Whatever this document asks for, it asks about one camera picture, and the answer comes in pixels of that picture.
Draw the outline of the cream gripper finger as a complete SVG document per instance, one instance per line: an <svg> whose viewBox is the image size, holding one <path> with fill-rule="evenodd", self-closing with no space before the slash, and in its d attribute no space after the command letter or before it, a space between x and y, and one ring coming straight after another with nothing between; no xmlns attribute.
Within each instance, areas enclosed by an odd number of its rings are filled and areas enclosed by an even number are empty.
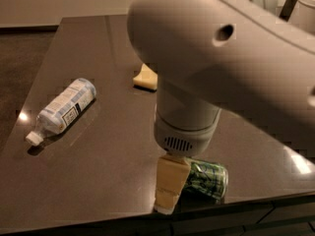
<svg viewBox="0 0 315 236"><path fill-rule="evenodd" d="M154 209L172 214L191 170L183 156L166 154L157 161L157 184Z"/></svg>

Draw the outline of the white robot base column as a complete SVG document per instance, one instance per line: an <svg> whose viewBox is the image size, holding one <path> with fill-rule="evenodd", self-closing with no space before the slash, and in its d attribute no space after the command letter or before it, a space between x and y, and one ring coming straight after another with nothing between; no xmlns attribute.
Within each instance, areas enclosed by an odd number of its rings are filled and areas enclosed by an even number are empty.
<svg viewBox="0 0 315 236"><path fill-rule="evenodd" d="M289 21L298 28L315 34L315 0L297 0Z"/></svg>

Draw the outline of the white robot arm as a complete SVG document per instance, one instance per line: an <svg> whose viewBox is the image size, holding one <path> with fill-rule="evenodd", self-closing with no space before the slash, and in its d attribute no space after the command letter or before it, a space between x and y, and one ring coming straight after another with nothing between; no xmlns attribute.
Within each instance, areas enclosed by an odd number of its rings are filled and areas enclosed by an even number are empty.
<svg viewBox="0 0 315 236"><path fill-rule="evenodd" d="M315 189L312 34L251 0L133 0L127 30L157 72L155 139L227 163L232 202Z"/></svg>

